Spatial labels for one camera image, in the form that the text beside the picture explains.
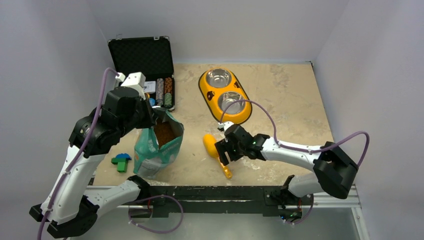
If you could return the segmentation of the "yellow plastic scoop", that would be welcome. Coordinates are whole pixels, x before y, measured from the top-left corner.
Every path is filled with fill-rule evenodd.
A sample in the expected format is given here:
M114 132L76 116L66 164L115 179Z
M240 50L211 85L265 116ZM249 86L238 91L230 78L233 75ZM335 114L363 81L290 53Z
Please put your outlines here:
M215 143L217 142L215 137L211 134L205 134L202 138L202 141L208 155L219 163L225 177L230 180L233 177L233 174L230 169L227 166L224 166L220 161L218 150L215 147Z

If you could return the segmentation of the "green dog food bag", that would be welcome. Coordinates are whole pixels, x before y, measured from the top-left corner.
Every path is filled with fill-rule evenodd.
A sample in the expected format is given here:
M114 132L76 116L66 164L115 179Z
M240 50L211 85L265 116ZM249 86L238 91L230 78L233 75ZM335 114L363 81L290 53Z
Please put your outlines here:
M176 160L185 130L167 109L153 110L158 116L156 125L142 129L134 146L133 173L148 179L154 179Z

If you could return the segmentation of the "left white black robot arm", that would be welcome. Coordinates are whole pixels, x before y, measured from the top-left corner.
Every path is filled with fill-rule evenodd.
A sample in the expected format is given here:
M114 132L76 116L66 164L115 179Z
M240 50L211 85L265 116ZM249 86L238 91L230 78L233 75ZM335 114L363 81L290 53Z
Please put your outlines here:
M136 89L119 86L102 93L99 105L76 122L53 189L29 211L40 229L55 239L79 237L112 209L130 202L146 203L149 184L137 175L99 194L87 194L86 188L111 147L134 129L153 127L154 116L148 98Z

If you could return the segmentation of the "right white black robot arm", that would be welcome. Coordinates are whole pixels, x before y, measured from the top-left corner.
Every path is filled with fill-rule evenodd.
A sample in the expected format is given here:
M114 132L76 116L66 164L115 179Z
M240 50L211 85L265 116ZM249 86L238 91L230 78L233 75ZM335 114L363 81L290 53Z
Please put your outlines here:
M306 146L275 141L267 134L251 135L241 125L225 122L224 138L214 143L223 166L242 157L251 160L279 161L309 170L284 183L280 196L288 204L308 194L325 192L346 199L358 173L358 165L334 142Z

